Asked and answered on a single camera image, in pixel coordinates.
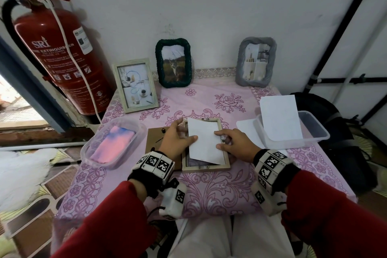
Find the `floral tablecloth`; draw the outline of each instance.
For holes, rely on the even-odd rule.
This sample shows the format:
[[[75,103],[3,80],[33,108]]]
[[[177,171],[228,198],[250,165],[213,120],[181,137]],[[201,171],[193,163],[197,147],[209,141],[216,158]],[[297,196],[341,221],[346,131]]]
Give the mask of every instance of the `floral tablecloth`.
[[[186,88],[165,89],[155,84],[160,103],[158,108],[125,115],[116,91],[101,127],[113,118],[127,116],[143,122],[147,128],[169,126],[178,118],[190,117],[220,118],[223,128],[233,129],[237,121],[256,116],[262,96],[279,94],[275,87],[241,87],[230,78],[196,79]],[[145,145],[146,137],[130,158],[112,171],[81,164],[55,217],[54,248],[60,245],[66,231],[77,227],[121,181],[127,179],[131,167],[144,154]],[[355,194],[320,146],[287,151],[301,169],[313,172],[356,201]],[[175,172],[173,176],[188,187],[183,217],[232,215],[260,210],[250,191],[255,177],[254,168],[249,163],[236,161],[229,171],[191,174]],[[161,196],[154,200],[148,198],[145,201],[147,211],[160,202]]]

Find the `table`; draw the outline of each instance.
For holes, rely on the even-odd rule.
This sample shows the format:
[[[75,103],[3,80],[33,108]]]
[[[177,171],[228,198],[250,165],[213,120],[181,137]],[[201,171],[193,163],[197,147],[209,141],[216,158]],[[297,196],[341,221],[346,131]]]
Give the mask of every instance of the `table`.
[[[262,96],[279,95],[274,86],[266,88],[241,87],[234,78],[195,79],[186,88],[162,88],[157,82],[159,107],[131,114],[124,114],[116,91],[102,119],[101,127],[109,120],[127,116],[144,123],[147,128],[169,126],[180,117],[220,118],[223,128],[236,128],[236,122],[256,116]],[[92,212],[115,187],[127,179],[131,167],[145,152],[146,137],[130,158],[115,170],[80,165],[67,192],[53,225],[52,250],[61,245],[71,228],[78,227],[83,218]],[[332,187],[344,192],[356,202],[356,196],[336,167],[318,144],[308,148],[287,150],[289,157],[304,170],[313,172]],[[183,210],[184,218],[247,214],[261,210],[251,194],[254,181],[252,164],[237,161],[229,171],[183,174],[173,177],[187,185]],[[147,198],[144,205],[150,212],[161,203],[161,196]]]

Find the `white fur rug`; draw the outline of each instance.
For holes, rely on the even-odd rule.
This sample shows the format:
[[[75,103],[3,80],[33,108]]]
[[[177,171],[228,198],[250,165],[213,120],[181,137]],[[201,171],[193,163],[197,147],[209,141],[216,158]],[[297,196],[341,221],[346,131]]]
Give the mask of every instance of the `white fur rug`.
[[[54,148],[28,154],[0,152],[0,212],[18,210],[32,200],[56,153]]]

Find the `plastic container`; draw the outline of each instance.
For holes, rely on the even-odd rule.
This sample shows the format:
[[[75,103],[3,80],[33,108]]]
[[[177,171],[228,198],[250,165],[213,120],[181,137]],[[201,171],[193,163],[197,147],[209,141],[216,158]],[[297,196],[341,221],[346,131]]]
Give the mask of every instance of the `plastic container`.
[[[136,134],[133,136],[128,146],[122,150],[122,152],[112,161],[108,163],[99,163],[92,160],[90,157],[94,154],[95,150],[99,147],[102,141],[106,138],[110,130],[114,127],[118,126],[119,128],[130,129],[135,131]],[[104,125],[95,135],[92,137],[81,149],[80,157],[82,161],[86,164],[93,167],[104,167],[107,169],[115,169],[119,167],[123,162],[125,162],[132,152],[138,147],[141,141],[144,139],[147,128],[145,125],[140,123],[137,120],[130,119],[128,117],[120,117],[114,118]]]
[[[301,122],[302,139],[274,141],[270,139],[264,130],[262,115],[259,114],[254,120],[254,127],[257,130],[262,143],[268,149],[290,149],[309,147],[321,140],[329,139],[330,134],[322,124],[308,111],[298,111]]]

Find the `fire extinguisher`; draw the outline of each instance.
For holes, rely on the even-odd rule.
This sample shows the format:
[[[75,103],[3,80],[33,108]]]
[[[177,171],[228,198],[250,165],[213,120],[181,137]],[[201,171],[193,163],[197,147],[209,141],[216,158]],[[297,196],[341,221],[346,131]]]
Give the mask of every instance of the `fire extinguisher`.
[[[19,4],[30,8],[31,12],[12,21],[12,10]],[[58,8],[55,12],[65,31],[71,54],[86,77],[98,114],[102,117],[113,96],[102,63],[75,14]],[[99,123],[90,93],[67,53],[53,13],[38,0],[7,0],[2,7],[2,17],[14,42],[41,71],[43,78],[59,87],[87,121]]]

